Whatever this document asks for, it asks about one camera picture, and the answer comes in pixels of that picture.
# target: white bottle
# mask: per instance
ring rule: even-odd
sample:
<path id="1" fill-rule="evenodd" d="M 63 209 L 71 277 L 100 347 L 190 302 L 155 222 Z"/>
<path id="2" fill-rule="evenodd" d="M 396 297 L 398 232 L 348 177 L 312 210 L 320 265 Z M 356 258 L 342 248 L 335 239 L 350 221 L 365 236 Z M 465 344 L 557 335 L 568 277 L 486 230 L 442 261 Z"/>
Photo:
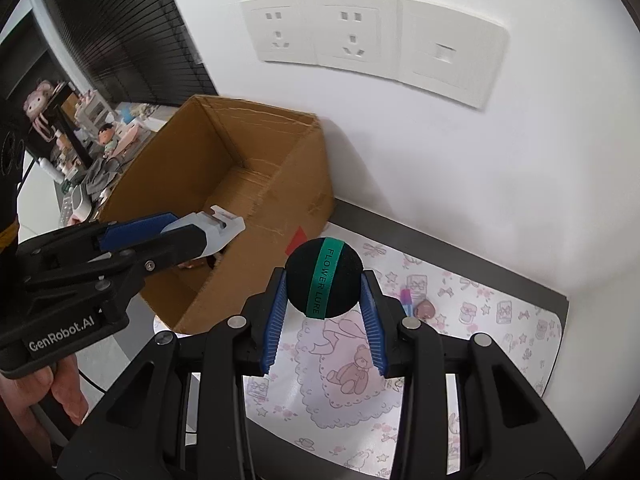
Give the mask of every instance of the white bottle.
<path id="1" fill-rule="evenodd" d="M 65 176 L 53 167 L 46 158 L 41 156 L 38 159 L 38 166 L 40 166 L 46 174 L 48 174 L 55 182 L 62 184 L 65 180 Z"/>

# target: yellow object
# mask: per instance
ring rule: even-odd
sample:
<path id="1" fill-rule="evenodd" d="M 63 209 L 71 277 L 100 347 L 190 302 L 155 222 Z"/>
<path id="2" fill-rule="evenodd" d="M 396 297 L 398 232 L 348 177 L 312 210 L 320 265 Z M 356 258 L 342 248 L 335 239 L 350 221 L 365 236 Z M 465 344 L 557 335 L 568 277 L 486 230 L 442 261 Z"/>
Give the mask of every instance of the yellow object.
<path id="1" fill-rule="evenodd" d="M 15 240 L 15 237 L 18 235 L 18 229 L 20 224 L 18 224 L 18 217 L 15 218 L 14 223 L 12 223 L 7 229 L 0 233 L 0 253 L 4 250 L 5 247 L 11 245 L 11 243 Z"/>

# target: human hand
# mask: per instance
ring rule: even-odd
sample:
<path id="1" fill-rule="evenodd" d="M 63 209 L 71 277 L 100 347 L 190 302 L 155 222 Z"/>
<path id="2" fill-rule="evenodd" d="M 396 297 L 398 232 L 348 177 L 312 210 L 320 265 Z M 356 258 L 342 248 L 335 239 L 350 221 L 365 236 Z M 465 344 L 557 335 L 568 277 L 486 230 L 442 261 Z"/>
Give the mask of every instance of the human hand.
<path id="1" fill-rule="evenodd" d="M 58 362 L 55 376 L 48 366 L 17 380 L 7 379 L 0 374 L 0 397 L 9 413 L 38 454 L 47 463 L 52 463 L 49 435 L 30 409 L 49 390 L 71 421 L 79 426 L 89 405 L 80 391 L 78 360 L 75 355 L 69 355 Z"/>

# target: black cable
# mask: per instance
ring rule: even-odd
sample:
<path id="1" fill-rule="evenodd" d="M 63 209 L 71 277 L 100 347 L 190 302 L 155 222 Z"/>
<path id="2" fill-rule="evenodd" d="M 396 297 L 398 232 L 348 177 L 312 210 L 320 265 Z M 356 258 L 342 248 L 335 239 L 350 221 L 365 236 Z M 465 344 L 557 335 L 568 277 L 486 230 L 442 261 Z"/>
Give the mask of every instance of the black cable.
<path id="1" fill-rule="evenodd" d="M 102 393 L 106 393 L 106 390 L 103 390 L 100 386 L 98 386 L 96 383 L 94 383 L 89 377 L 87 377 L 84 372 L 82 370 L 78 370 L 78 372 L 80 373 L 80 376 L 87 381 L 91 386 L 93 386 L 96 390 L 98 390 L 99 392 Z"/>

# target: ribbed blue pad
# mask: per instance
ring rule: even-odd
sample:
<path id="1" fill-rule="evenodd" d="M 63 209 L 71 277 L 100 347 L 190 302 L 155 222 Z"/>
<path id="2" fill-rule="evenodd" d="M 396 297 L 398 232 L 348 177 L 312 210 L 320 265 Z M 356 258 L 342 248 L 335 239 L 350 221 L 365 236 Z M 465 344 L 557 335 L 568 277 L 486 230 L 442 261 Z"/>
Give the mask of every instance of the ribbed blue pad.
<path id="1" fill-rule="evenodd" d="M 360 313 L 364 321 L 364 329 L 367 332 L 373 364 L 380 372 L 380 375 L 384 376 L 386 372 L 385 335 L 378 317 L 378 310 L 371 295 L 369 283 L 364 274 L 360 277 Z"/>
<path id="2" fill-rule="evenodd" d="M 100 250 L 119 251 L 129 246 L 150 240 L 178 217 L 172 213 L 162 213 L 147 218 L 119 223 L 109 227 L 100 239 Z"/>
<path id="3" fill-rule="evenodd" d="M 278 343 L 280 342 L 280 333 L 282 332 L 282 324 L 284 323 L 284 315 L 287 312 L 287 273 L 283 271 L 278 285 L 276 297 L 271 306 L 271 313 L 267 326 L 264 329 L 264 340 L 262 342 L 262 359 L 260 359 L 260 368 L 263 373 L 268 374 L 269 368 L 276 361 L 276 352 L 278 351 Z"/>

